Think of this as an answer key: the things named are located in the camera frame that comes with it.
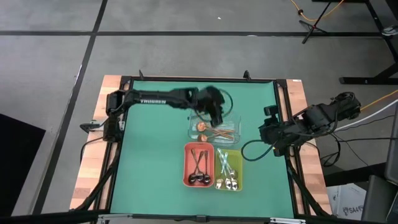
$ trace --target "gray carpet floor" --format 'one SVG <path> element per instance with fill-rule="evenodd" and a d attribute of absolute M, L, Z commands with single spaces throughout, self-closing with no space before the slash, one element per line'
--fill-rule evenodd
<path fill-rule="evenodd" d="M 383 0 L 371 2 L 385 26 L 398 23 Z M 1 4 L 0 30 L 91 31 L 101 0 L 3 0 Z M 311 18 L 325 7 L 325 3 L 310 0 L 297 0 L 297 4 Z M 303 32 L 299 19 L 289 0 L 109 0 L 99 30 Z M 365 4 L 342 4 L 318 26 L 333 32 L 377 31 Z M 28 214 L 32 209 L 88 40 L 87 36 L 0 35 L 0 113 L 47 131 L 15 215 Z M 375 76 L 391 65 L 391 53 L 382 39 L 311 38 L 305 45 L 301 41 L 301 37 L 97 37 L 43 212 L 69 208 L 80 148 L 87 136 L 79 124 L 92 118 L 104 75 L 137 75 L 141 69 L 146 75 L 241 77 L 249 70 L 253 78 L 303 80 L 309 104 L 327 103 L 338 93 L 353 91 L 366 105 L 397 89 L 338 82 L 340 76 Z M 386 103 L 370 108 L 361 117 Z M 393 109 L 387 110 L 377 118 L 392 113 Z M 391 133 L 391 121 L 340 136 L 386 137 Z M 330 137 L 317 139 L 317 144 L 322 156 L 337 150 Z M 388 144 L 366 141 L 351 146 L 367 164 L 377 164 L 386 160 Z M 348 170 L 365 164 L 343 144 L 336 166 Z"/>

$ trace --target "copper utensil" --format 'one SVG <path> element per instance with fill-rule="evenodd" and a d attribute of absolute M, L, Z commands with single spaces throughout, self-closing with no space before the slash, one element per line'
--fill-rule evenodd
<path fill-rule="evenodd" d="M 199 132 L 204 132 L 204 131 L 206 131 L 206 130 L 208 129 L 209 131 L 212 131 L 212 132 L 214 132 L 214 133 L 216 133 L 216 134 L 220 134 L 220 135 L 223 136 L 223 137 L 226 137 L 226 138 L 231 139 L 231 140 L 233 139 L 233 137 L 230 136 L 230 135 L 227 134 L 227 133 L 233 133 L 234 130 L 215 129 L 215 128 L 212 128 L 212 127 L 208 126 L 208 125 L 207 125 L 205 122 L 203 122 L 203 121 L 200 121 L 200 122 L 197 123 L 196 129 L 197 129 L 197 131 L 199 131 Z"/>
<path fill-rule="evenodd" d="M 206 134 L 199 134 L 198 135 L 198 142 L 207 142 L 207 140 L 209 138 L 214 138 L 214 137 L 220 136 L 222 134 L 224 134 L 224 132 L 223 133 L 214 134 L 214 135 L 209 136 L 209 137 L 207 137 Z"/>

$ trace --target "orange cable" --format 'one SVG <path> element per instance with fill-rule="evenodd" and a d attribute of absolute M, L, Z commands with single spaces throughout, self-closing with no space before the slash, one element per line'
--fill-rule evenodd
<path fill-rule="evenodd" d="M 290 0 L 293 4 L 294 4 L 294 6 L 296 7 L 296 9 L 299 11 L 300 10 L 300 8 L 298 7 L 298 5 L 296 4 L 296 2 L 294 2 L 293 0 Z M 337 6 L 335 6 L 330 12 L 328 12 L 328 13 L 326 13 L 324 16 L 322 16 L 322 18 L 324 18 L 324 17 L 326 17 L 326 16 L 329 16 L 335 9 L 337 9 L 337 7 L 339 7 L 340 5 L 341 5 L 341 3 L 343 3 L 344 2 L 344 0 L 341 0 L 338 4 L 337 4 Z M 307 21 L 310 21 L 310 22 L 315 22 L 315 21 L 317 21 L 318 19 L 309 19 L 309 18 L 307 18 L 306 16 L 304 16 L 304 13 L 300 13 L 300 15 L 305 19 L 305 20 L 307 20 Z"/>

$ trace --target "utensil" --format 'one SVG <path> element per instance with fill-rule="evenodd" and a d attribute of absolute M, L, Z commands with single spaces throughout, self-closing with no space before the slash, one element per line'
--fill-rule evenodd
<path fill-rule="evenodd" d="M 217 179 L 217 180 L 216 180 L 216 189 L 222 188 L 223 182 L 224 182 L 223 179 L 221 179 L 221 178 L 220 178 L 220 179 Z"/>
<path fill-rule="evenodd" d="M 205 173 L 205 175 L 203 176 L 203 183 L 206 184 L 206 185 L 210 184 L 210 182 L 211 182 L 211 177 L 210 177 L 210 175 L 207 174 L 207 157 L 208 157 L 208 154 L 209 154 L 209 152 L 206 151 L 206 152 L 205 152 L 206 173 Z"/>
<path fill-rule="evenodd" d="M 236 170 L 232 169 L 231 166 L 229 165 L 229 163 L 227 163 L 226 165 L 227 165 L 227 169 L 228 169 L 228 174 L 231 177 L 231 179 L 237 179 L 238 172 Z"/>
<path fill-rule="evenodd" d="M 224 134 L 224 133 L 226 133 L 226 132 L 214 134 L 214 135 L 209 136 L 209 137 L 207 137 L 206 134 L 199 134 L 199 135 L 198 135 L 198 142 L 207 142 L 207 140 L 208 140 L 209 138 L 214 138 L 214 137 L 220 136 L 220 135 L 222 135 L 222 134 Z"/>
<path fill-rule="evenodd" d="M 231 189 L 237 190 L 239 188 L 238 181 L 231 177 Z"/>
<path fill-rule="evenodd" d="M 199 162 L 203 156 L 203 151 L 199 153 L 199 159 L 197 160 L 197 155 L 194 149 L 191 149 L 191 154 L 193 156 L 193 159 L 195 160 L 195 170 L 189 175 L 188 177 L 188 182 L 190 184 L 193 184 L 197 180 L 197 170 L 199 169 Z"/>
<path fill-rule="evenodd" d="M 208 129 L 209 131 L 213 131 L 214 133 L 220 134 L 221 136 L 226 137 L 230 140 L 234 139 L 234 137 L 230 136 L 229 134 L 226 134 L 226 133 L 233 133 L 234 130 L 214 129 L 202 121 L 197 123 L 196 128 L 197 128 L 197 131 L 199 131 L 199 132 L 204 132 Z"/>
<path fill-rule="evenodd" d="M 224 170 L 224 175 L 225 175 L 225 187 L 228 190 L 231 190 L 232 188 L 232 181 L 226 176 L 225 170 Z"/>
<path fill-rule="evenodd" d="M 197 178 L 197 181 L 203 182 L 203 179 L 205 178 L 205 174 L 204 174 L 202 171 L 200 171 L 200 169 L 199 169 L 199 162 L 200 162 L 200 161 L 198 161 L 198 164 L 197 164 L 198 172 L 197 172 L 196 178 Z"/>

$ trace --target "black floor stripe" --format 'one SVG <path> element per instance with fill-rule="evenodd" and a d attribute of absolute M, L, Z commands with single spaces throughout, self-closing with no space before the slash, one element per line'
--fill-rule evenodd
<path fill-rule="evenodd" d="M 99 12 L 98 12 L 98 16 L 97 16 L 96 22 L 94 24 L 92 33 L 95 33 L 98 31 L 98 29 L 101 25 L 101 20 L 104 16 L 104 11 L 105 11 L 107 3 L 108 3 L 108 0 L 103 0 L 101 7 L 99 9 Z M 42 185 L 39 190 L 39 194 L 37 196 L 37 200 L 36 200 L 36 203 L 35 203 L 35 206 L 33 209 L 33 215 L 38 215 L 38 214 L 42 213 L 45 199 L 47 197 L 47 193 L 49 191 L 51 181 L 52 181 L 52 178 L 55 173 L 55 168 L 57 167 L 58 159 L 61 154 L 63 142 L 65 141 L 65 137 L 67 135 L 70 120 L 72 119 L 73 110 L 75 109 L 75 105 L 76 105 L 76 101 L 77 101 L 77 98 L 78 98 L 78 95 L 80 92 L 81 84 L 83 83 L 83 79 L 84 79 L 86 69 L 88 66 L 88 61 L 90 60 L 91 53 L 93 51 L 95 39 L 96 39 L 96 36 L 92 35 L 90 37 L 90 40 L 88 41 L 87 49 L 84 54 L 83 61 L 81 62 L 80 70 L 76 77 L 75 85 L 73 86 L 73 89 L 72 89 L 72 94 L 69 98 L 69 102 L 67 104 L 65 114 L 63 115 L 63 119 L 62 119 L 60 128 L 58 129 L 57 138 L 55 140 L 55 143 L 53 144 L 53 149 L 52 149 L 49 166 L 47 167 Z"/>
<path fill-rule="evenodd" d="M 100 31 L 98 36 L 257 36 L 305 37 L 308 32 L 245 32 L 245 31 Z M 314 32 L 314 37 L 380 37 L 379 32 Z"/>
<path fill-rule="evenodd" d="M 81 36 L 92 35 L 92 31 L 51 31 L 51 30 L 0 30 L 0 35 L 31 35 L 31 36 Z"/>
<path fill-rule="evenodd" d="M 305 37 L 307 32 L 249 32 L 249 31 L 24 31 L 4 30 L 0 35 L 29 36 L 257 36 L 257 37 Z M 314 32 L 313 37 L 380 37 L 379 32 Z"/>
<path fill-rule="evenodd" d="M 108 4 L 108 0 L 102 0 L 101 7 L 99 8 L 97 19 L 95 20 L 93 32 L 98 32 L 100 29 L 102 18 L 104 17 L 105 9 Z"/>

